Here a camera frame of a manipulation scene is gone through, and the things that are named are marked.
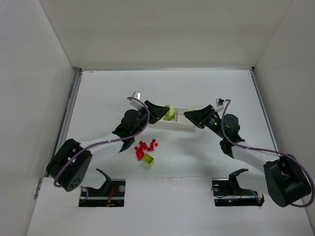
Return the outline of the pale green lego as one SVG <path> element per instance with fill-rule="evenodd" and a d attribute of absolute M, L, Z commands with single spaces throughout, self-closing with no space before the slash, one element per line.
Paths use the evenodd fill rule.
<path fill-rule="evenodd" d="M 175 107 L 172 106 L 172 105 L 166 105 L 166 107 L 169 109 L 167 111 L 167 113 L 165 114 L 163 120 L 166 120 L 166 121 L 171 121 L 175 118 L 176 116 L 176 113 L 175 113 Z"/>

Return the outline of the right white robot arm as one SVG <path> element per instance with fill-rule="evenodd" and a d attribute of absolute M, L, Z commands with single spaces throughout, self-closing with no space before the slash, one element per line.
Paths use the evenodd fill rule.
<path fill-rule="evenodd" d="M 290 154 L 249 146 L 239 135 L 240 125 L 235 115 L 223 112 L 219 116 L 213 106 L 208 105 L 201 110 L 184 112 L 184 116 L 196 127 L 207 127 L 217 134 L 224 154 L 260 171 L 258 175 L 250 174 L 246 168 L 232 172 L 228 177 L 232 193 L 260 192 L 280 207 L 295 207 L 295 202 L 307 195 L 311 198 L 303 207 L 314 202 L 315 185 L 306 168 Z"/>

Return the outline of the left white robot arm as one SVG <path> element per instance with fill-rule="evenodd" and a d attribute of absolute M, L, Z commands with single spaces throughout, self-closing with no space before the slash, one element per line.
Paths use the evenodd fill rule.
<path fill-rule="evenodd" d="M 82 186 L 93 158 L 127 150 L 148 124 L 157 123 L 169 112 L 168 107 L 155 105 L 148 100 L 142 102 L 134 97 L 128 97 L 128 100 L 134 109 L 124 113 L 120 124 L 109 135 L 85 143 L 74 139 L 64 142 L 46 167 L 55 187 L 70 192 Z"/>

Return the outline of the white three-compartment tray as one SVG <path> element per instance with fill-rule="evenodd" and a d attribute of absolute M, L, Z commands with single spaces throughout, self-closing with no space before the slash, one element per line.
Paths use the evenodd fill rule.
<path fill-rule="evenodd" d="M 191 123 L 187 118 L 185 118 L 184 112 L 186 111 L 193 111 L 193 109 L 175 107 L 175 118 L 171 121 L 166 121 L 163 120 L 163 116 L 163 118 L 156 123 L 156 126 L 159 128 L 174 129 L 187 132 L 193 131 L 196 129 L 196 126 Z"/>

